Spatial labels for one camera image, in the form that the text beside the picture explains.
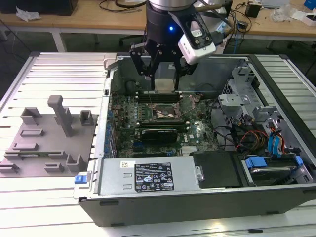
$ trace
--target white table leg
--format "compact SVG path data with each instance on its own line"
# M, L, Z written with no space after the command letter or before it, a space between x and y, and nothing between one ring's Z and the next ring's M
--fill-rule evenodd
M7 41L8 37L5 34L5 31L0 31L0 40L1 41Z
M66 44L63 40L63 38L60 35L60 32L51 32L51 34L53 35L57 50L59 53L65 53L67 52L67 48L66 48Z

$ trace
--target screw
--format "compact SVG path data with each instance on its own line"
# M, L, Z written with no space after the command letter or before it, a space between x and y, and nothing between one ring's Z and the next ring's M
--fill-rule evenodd
M201 175L201 174L198 174L197 175L197 180L199 181L199 182L202 182L204 179L203 179L203 176Z

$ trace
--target motherboard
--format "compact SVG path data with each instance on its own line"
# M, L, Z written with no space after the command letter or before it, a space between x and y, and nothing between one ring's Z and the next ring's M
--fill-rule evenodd
M218 150L209 122L209 100L199 94L113 94L108 123L117 158L188 156Z

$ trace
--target open computer chassis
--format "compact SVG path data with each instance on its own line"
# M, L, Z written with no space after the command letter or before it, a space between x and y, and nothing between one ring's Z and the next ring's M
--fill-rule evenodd
M211 57L179 90L158 93L128 56L111 54L95 158L74 192L96 225L278 214L315 199L316 138L264 64Z

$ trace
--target power supply label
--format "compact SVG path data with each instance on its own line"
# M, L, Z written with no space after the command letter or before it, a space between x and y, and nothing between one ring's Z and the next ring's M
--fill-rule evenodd
M135 190L139 193L174 190L171 163L135 164Z

